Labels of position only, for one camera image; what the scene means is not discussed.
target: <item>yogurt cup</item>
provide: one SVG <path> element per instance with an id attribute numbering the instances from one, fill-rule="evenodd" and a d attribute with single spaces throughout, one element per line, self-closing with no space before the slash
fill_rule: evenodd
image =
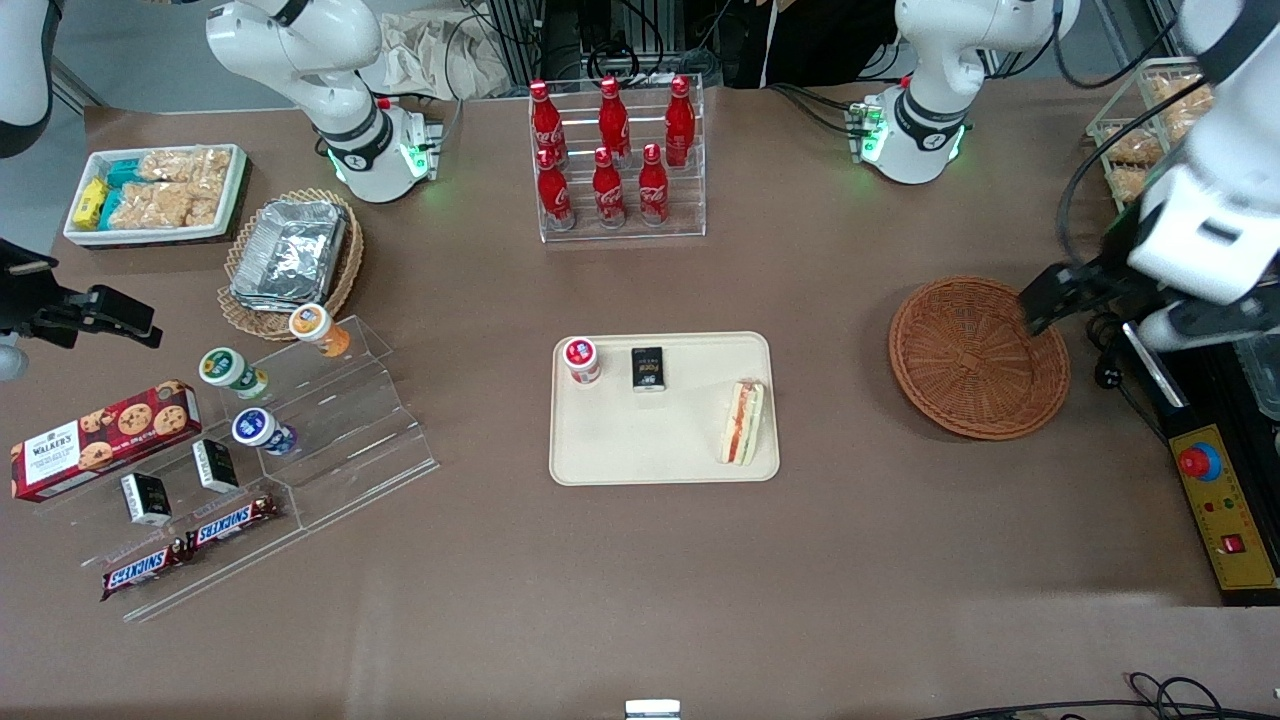
<path id="1" fill-rule="evenodd" d="M 262 448 L 268 455 L 284 455 L 298 443 L 298 433 L 292 425 L 280 423 L 261 407 L 250 407 L 236 415 L 232 437 L 238 443 Z"/>
<path id="2" fill-rule="evenodd" d="M 253 400 L 266 392 L 266 370 L 259 370 L 230 347 L 215 347 L 200 360 L 200 379 L 224 387 L 241 400 Z"/>
<path id="3" fill-rule="evenodd" d="M 325 357 L 337 357 L 351 346 L 351 333 L 333 322 L 324 305 L 307 302 L 289 315 L 289 332 L 302 342 L 320 348 Z"/>

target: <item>red cookie box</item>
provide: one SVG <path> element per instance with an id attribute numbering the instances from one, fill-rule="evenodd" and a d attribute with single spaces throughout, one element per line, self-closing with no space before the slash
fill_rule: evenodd
<path id="1" fill-rule="evenodd" d="M 165 380 L 13 446 L 13 496 L 44 502 L 200 433 L 196 392 Z"/>

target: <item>wicker basket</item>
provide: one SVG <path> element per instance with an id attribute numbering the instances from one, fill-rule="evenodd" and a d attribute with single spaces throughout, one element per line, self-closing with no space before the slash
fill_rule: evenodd
<path id="1" fill-rule="evenodd" d="M 311 202 L 319 200 L 340 205 L 347 210 L 347 232 L 342 238 L 338 266 L 333 270 L 333 286 L 329 288 L 329 300 L 324 304 L 325 309 L 329 310 L 334 318 L 337 318 L 338 310 L 342 309 L 342 305 L 347 301 L 347 296 L 351 295 L 351 288 L 356 284 L 356 274 L 360 273 L 360 259 L 365 254 L 365 234 L 360 229 L 360 222 L 356 219 L 356 213 L 351 209 L 351 205 L 346 200 L 329 192 L 328 190 L 294 190 L 285 192 L 284 195 L 276 197 L 276 200 L 294 200 L 298 202 Z M 248 242 L 250 236 L 253 234 L 253 228 L 257 225 L 257 218 L 261 213 L 262 209 L 260 208 L 257 213 L 253 213 L 253 217 L 244 223 L 239 234 L 236 236 L 236 242 L 232 243 L 230 251 L 227 252 L 227 263 L 224 268 L 227 268 L 228 281 L 236 275 L 236 268 L 239 266 L 241 258 L 244 255 L 244 243 Z M 230 286 L 218 291 L 218 305 L 221 306 L 223 316 L 227 318 L 228 323 L 250 334 L 275 342 L 288 342 L 294 340 L 293 333 L 289 332 L 288 313 L 262 313 L 260 310 L 250 310 L 232 297 Z"/>
<path id="2" fill-rule="evenodd" d="M 902 302 L 888 337 L 893 375 L 906 397 L 943 428 L 979 439 L 1012 439 L 1042 428 L 1070 383 L 1066 345 L 1055 328 L 1029 337 L 1018 292 L 955 275 Z"/>

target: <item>green led light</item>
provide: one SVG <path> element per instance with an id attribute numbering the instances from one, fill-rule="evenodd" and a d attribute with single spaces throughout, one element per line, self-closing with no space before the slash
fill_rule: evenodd
<path id="1" fill-rule="evenodd" d="M 947 155 L 947 163 L 950 163 L 951 160 L 955 160 L 956 155 L 960 154 L 960 141 L 961 140 L 964 140 L 964 126 L 960 126 L 960 129 L 956 131 L 956 142 L 955 142 L 955 145 L 951 146 L 951 155 Z"/>

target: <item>snickers bar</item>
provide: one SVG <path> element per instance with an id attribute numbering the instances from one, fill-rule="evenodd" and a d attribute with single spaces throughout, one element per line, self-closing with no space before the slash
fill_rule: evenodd
<path id="1" fill-rule="evenodd" d="M 195 548 L 205 547 L 206 544 L 223 539 L 227 536 L 247 528 L 259 520 L 266 518 L 274 518 L 279 515 L 280 511 L 275 506 L 275 498 L 270 493 L 255 498 L 248 505 L 243 505 L 239 509 L 223 515 L 221 518 L 202 525 L 195 533 L 192 539 Z"/>
<path id="2" fill-rule="evenodd" d="M 191 561 L 195 553 L 195 544 L 182 538 L 174 538 L 174 541 L 163 550 L 157 550 L 146 557 L 129 562 L 124 568 L 102 575 L 102 597 L 99 602 L 111 597 L 129 585 L 150 580 L 169 568 Z"/>

